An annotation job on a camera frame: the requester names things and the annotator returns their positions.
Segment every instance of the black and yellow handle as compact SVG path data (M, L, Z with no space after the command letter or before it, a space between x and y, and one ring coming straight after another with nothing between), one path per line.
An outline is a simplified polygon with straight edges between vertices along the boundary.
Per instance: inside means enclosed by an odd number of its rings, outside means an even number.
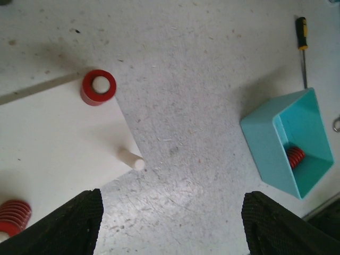
M307 45L307 21L305 17L300 17L295 21L297 44L299 50L305 50Z

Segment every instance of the blue box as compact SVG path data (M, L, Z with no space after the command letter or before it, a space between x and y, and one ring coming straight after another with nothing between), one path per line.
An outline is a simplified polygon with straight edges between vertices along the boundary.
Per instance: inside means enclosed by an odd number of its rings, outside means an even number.
M334 164L314 89L273 98L241 121L264 182L303 199ZM292 170L285 150L306 157Z

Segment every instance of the gray floor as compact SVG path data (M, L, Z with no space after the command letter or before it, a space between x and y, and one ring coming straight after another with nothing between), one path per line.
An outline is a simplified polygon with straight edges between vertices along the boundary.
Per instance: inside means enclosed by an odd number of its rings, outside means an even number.
M246 192L300 216L337 192L316 188L302 202L262 183L239 125L269 97L303 88L294 15L305 13L338 30L337 9L321 0L17 0L0 8L1 95L92 66L116 77L147 167L102 188L96 254L248 254ZM334 187L330 175L323 185Z

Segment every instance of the red coil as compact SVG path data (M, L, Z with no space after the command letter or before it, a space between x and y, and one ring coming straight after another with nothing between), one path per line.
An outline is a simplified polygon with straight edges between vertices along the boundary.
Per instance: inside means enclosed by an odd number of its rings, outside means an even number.
M291 147L286 153L292 169L296 168L306 156L303 150L296 146Z
M22 232L31 217L31 207L21 200L9 200L0 206L0 232L10 237Z

